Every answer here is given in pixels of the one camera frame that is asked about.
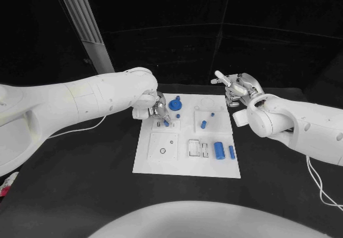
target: white cable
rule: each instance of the white cable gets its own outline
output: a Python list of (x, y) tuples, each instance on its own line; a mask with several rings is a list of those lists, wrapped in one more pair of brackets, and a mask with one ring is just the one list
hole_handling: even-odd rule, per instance
[[(343, 211), (343, 208), (341, 208), (343, 205), (339, 205), (339, 204), (331, 200), (331, 198), (327, 196), (326, 192), (323, 191), (321, 178), (320, 178), (320, 175), (318, 175), (316, 169), (313, 168), (313, 165), (311, 165), (311, 161), (310, 161), (310, 157), (308, 157), (308, 156), (305, 156), (305, 161), (307, 161), (308, 172), (310, 172), (311, 177), (313, 177), (313, 180), (314, 180), (314, 182), (316, 182), (316, 184), (317, 184), (317, 186), (318, 186), (318, 188), (320, 188), (320, 200), (321, 200), (321, 202), (323, 202), (324, 204), (327, 204), (329, 206), (339, 207), (339, 209)], [(317, 177), (318, 177), (320, 183), (317, 182), (317, 180), (316, 180), (316, 178), (314, 178), (311, 169), (313, 169), (313, 171), (314, 171), (314, 173), (316, 173), (316, 175), (317, 175)], [(324, 194), (324, 196), (329, 198), (329, 200), (333, 202), (333, 204), (323, 201), (323, 194)]]
[(79, 129), (79, 130), (71, 130), (71, 131), (68, 131), (68, 132), (63, 132), (63, 133), (60, 133), (60, 134), (58, 134), (58, 135), (50, 136), (47, 139), (50, 139), (50, 138), (53, 138), (53, 137), (56, 137), (56, 136), (59, 136), (59, 135), (63, 135), (63, 134), (66, 134), (66, 133), (69, 133), (69, 132), (94, 129), (94, 128), (102, 123), (104, 119), (105, 119), (105, 116), (104, 116), (102, 120), (99, 121), (99, 123), (98, 123), (94, 127), (89, 127), (89, 128), (86, 128), (86, 129)]

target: blue object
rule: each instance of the blue object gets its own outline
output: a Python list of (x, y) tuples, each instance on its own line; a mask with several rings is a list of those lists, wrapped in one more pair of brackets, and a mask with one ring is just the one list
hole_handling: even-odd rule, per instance
[(205, 129), (205, 127), (206, 127), (206, 121), (203, 120), (202, 121), (202, 129)]
[(177, 96), (176, 99), (170, 101), (170, 110), (179, 111), (180, 108), (182, 108), (180, 96)]
[(233, 146), (232, 145), (229, 146), (229, 150), (231, 150), (231, 158), (233, 159), (235, 158), (235, 152), (233, 152)]
[(215, 151), (216, 151), (216, 159), (223, 160), (225, 153), (223, 153), (223, 143), (222, 142), (215, 143)]

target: small blue part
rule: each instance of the small blue part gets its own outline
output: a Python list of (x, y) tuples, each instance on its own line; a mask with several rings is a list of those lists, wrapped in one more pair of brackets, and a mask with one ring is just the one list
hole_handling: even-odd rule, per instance
[(235, 152), (233, 152), (233, 146), (229, 146), (229, 150), (231, 150), (231, 158), (235, 159)]
[(216, 159), (223, 160), (225, 153), (223, 153), (223, 143), (222, 142), (215, 143), (215, 152), (216, 152)]
[(179, 111), (182, 108), (182, 103), (180, 100), (174, 99), (170, 101), (170, 110), (171, 111)]
[(205, 127), (206, 127), (206, 121), (203, 120), (202, 121), (202, 129), (205, 129)]

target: red object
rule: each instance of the red object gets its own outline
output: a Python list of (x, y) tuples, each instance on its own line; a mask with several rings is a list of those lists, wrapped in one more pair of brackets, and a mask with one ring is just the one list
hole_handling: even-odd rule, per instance
[(9, 192), (9, 188), (10, 188), (10, 186), (6, 186), (6, 187), (1, 189), (1, 191), (0, 191), (0, 197), (4, 197), (4, 196), (6, 196), (6, 194), (7, 194), (7, 192)]

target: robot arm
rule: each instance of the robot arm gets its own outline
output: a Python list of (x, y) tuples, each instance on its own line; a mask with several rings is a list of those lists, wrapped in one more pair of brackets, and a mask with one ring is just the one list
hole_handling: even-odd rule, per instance
[[(323, 162), (343, 166), (343, 110), (313, 103), (295, 102), (265, 94), (258, 81), (246, 74), (223, 76), (226, 103), (236, 107), (241, 100), (246, 109), (233, 113), (236, 126), (249, 124), (259, 137), (278, 140), (288, 148)], [(235, 82), (246, 90), (232, 90)]]
[[(128, 107), (145, 119), (163, 94), (145, 68), (101, 74), (78, 81), (36, 87), (0, 85), (0, 176), (29, 159), (63, 127), (104, 117)], [(166, 104), (158, 104), (166, 111)]]

